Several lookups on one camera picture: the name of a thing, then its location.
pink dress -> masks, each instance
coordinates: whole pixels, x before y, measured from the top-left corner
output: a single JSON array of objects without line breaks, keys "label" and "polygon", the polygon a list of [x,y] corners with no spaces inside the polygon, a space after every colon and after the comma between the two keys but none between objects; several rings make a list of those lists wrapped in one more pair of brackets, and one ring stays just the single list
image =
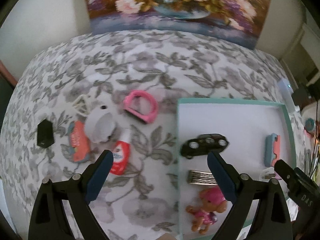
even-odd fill
[{"label": "pink dress", "polygon": [[213,212],[205,212],[202,209],[194,213],[196,218],[203,217],[204,225],[213,225],[218,221],[217,216]]}]

red and white bottle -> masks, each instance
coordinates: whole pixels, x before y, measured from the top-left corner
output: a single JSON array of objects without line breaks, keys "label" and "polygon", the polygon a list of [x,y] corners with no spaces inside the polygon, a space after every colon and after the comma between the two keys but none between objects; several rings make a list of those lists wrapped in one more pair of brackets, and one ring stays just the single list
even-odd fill
[{"label": "red and white bottle", "polygon": [[124,129],[113,150],[113,165],[110,170],[112,174],[122,175],[124,173],[130,156],[130,140],[130,130]]}]

painting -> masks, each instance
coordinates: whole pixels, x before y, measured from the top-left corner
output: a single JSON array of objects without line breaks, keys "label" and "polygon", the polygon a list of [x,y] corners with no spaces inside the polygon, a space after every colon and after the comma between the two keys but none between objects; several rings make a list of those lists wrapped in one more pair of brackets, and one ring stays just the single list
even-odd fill
[{"label": "painting", "polygon": [[92,32],[158,29],[198,33],[253,49],[270,0],[86,0]]}]

floral tablecloth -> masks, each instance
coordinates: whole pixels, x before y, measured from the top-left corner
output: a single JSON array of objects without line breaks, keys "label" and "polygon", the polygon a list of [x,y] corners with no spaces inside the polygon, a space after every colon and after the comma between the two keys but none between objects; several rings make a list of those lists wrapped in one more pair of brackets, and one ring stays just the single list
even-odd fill
[{"label": "floral tablecloth", "polygon": [[[0,175],[15,224],[30,220],[43,178],[69,179],[111,149],[121,128],[130,128],[132,152],[124,175],[110,174],[90,204],[110,239],[156,239],[178,234],[176,103],[185,97],[226,97],[282,102],[276,82],[285,77],[279,62],[258,50],[203,35],[174,31],[122,31],[83,35],[36,55],[9,103],[0,137]],[[159,115],[143,125],[123,113],[122,101],[133,89],[146,90],[159,102]],[[90,160],[73,163],[67,127],[85,121],[72,102],[90,95],[106,105],[118,128],[105,144],[91,145]],[[36,128],[53,122],[55,144],[36,145]],[[304,165],[304,135],[299,114],[291,115],[297,165]],[[288,200],[292,219],[297,209]],[[75,238],[81,239],[68,203]],[[26,238],[28,228],[19,229]]]}]

black hexagonal object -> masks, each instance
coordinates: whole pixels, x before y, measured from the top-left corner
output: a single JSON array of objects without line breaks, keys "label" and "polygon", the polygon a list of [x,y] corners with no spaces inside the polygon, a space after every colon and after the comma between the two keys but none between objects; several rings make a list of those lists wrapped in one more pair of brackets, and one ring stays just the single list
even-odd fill
[{"label": "black hexagonal object", "polygon": [[37,145],[41,148],[48,148],[54,144],[52,122],[44,119],[37,128]]}]

